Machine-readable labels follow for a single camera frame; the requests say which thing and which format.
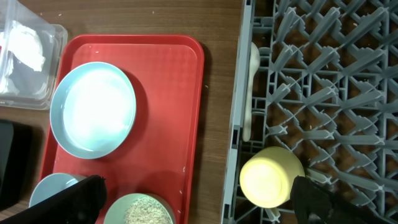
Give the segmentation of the white plastic spoon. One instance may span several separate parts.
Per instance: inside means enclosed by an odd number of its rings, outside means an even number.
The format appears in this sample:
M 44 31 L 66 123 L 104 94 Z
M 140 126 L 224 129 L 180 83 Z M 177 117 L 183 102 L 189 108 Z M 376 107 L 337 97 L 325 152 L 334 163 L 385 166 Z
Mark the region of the white plastic spoon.
M 251 125 L 252 125 L 252 89 L 253 81 L 256 72 L 260 66 L 260 53 L 258 47 L 254 42 L 251 42 L 251 51 L 249 57 L 249 72 L 248 72 L 248 85 L 246 91 L 246 104 L 244 111 L 244 122 L 243 122 L 243 141 L 247 142 L 251 137 Z

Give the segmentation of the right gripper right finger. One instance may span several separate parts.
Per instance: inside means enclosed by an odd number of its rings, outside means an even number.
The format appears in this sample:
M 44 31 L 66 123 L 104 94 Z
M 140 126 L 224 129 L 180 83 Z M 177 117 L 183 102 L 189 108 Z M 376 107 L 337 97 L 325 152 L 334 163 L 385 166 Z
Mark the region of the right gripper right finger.
M 367 212 L 342 197 L 330 192 L 310 179 L 297 176 L 290 192 L 295 216 L 299 224 L 314 223 L 312 215 L 318 217 L 317 223 L 327 224 L 378 224 L 384 220 Z

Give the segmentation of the yellow plastic cup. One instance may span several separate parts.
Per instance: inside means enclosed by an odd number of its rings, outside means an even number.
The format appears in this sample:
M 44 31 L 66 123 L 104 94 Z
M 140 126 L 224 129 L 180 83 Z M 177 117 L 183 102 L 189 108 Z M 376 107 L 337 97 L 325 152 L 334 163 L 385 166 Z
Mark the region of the yellow plastic cup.
M 297 176 L 305 176 L 298 157 L 285 148 L 272 146 L 243 165 L 239 184 L 250 202 L 262 208 L 275 208 L 290 199 Z

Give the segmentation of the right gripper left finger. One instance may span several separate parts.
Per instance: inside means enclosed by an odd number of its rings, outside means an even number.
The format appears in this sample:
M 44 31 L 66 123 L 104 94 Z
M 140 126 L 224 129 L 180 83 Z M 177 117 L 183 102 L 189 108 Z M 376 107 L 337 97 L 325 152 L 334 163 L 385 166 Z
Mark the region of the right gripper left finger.
M 92 224 L 106 200 L 105 178 L 91 175 L 1 224 Z

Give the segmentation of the white napkin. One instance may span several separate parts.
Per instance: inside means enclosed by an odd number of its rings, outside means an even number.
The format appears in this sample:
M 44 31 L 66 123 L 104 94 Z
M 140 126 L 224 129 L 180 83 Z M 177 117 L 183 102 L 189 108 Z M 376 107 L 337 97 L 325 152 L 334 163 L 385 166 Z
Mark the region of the white napkin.
M 15 20 L 12 21 L 6 56 L 8 59 L 1 78 L 1 93 L 19 92 L 11 80 L 14 58 L 35 72 L 41 72 L 45 63 L 42 43 L 36 31 Z

